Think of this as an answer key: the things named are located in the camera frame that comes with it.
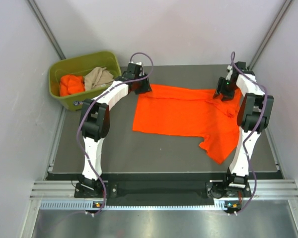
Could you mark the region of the orange t-shirt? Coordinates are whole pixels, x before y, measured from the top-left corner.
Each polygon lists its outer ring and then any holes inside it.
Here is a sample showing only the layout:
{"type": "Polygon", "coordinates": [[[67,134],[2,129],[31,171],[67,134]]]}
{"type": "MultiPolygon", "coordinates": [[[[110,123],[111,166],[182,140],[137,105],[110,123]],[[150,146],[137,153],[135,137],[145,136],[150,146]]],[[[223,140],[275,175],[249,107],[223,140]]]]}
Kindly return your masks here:
{"type": "Polygon", "coordinates": [[[237,114],[242,93],[222,101],[213,98],[214,89],[186,89],[151,86],[152,91],[139,95],[133,131],[170,136],[201,137],[199,147],[221,164],[237,147],[237,114]]]}

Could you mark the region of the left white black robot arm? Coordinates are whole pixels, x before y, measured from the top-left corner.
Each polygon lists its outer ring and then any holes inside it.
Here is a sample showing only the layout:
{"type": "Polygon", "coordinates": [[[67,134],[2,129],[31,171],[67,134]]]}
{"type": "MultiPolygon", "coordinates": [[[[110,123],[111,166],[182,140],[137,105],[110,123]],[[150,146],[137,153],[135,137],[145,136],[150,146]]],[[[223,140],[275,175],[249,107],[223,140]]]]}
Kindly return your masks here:
{"type": "Polygon", "coordinates": [[[110,110],[131,92],[143,94],[150,91],[148,74],[138,79],[120,76],[99,96],[83,101],[78,132],[81,132],[84,141],[82,175],[90,180],[85,190],[91,196],[99,196],[103,190],[102,183],[97,180],[102,174],[101,152],[110,129],[110,110]]]}

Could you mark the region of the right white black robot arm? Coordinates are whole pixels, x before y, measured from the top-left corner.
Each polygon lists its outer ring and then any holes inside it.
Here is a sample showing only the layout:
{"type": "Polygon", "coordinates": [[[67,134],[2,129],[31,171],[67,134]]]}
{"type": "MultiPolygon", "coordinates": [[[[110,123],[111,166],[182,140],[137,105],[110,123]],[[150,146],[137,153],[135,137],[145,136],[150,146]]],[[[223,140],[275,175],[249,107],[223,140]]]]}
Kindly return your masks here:
{"type": "Polygon", "coordinates": [[[268,95],[254,75],[228,73],[226,77],[219,78],[214,98],[221,95],[223,101],[232,100],[236,89],[242,92],[243,101],[237,114],[238,144],[228,174],[246,178],[251,169],[251,157],[256,142],[269,124],[274,97],[268,95]]]}

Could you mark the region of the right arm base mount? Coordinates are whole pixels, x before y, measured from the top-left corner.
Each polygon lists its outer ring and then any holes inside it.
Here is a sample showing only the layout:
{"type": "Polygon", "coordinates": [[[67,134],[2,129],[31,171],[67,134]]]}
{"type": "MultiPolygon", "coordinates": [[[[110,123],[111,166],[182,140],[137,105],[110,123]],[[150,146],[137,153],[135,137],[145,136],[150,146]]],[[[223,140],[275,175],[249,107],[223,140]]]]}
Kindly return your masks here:
{"type": "Polygon", "coordinates": [[[210,180],[206,182],[208,197],[220,198],[242,198],[251,196],[248,175],[238,176],[228,169],[223,180],[210,180]]]}

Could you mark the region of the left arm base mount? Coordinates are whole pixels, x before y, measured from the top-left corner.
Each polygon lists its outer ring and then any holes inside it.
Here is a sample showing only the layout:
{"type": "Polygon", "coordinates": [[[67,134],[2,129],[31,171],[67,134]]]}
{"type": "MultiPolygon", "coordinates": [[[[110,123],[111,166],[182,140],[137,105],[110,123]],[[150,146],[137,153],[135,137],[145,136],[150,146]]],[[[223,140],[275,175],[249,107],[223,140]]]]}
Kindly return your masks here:
{"type": "Polygon", "coordinates": [[[103,198],[104,187],[99,180],[88,179],[83,175],[77,177],[75,184],[75,198],[103,198]]]}

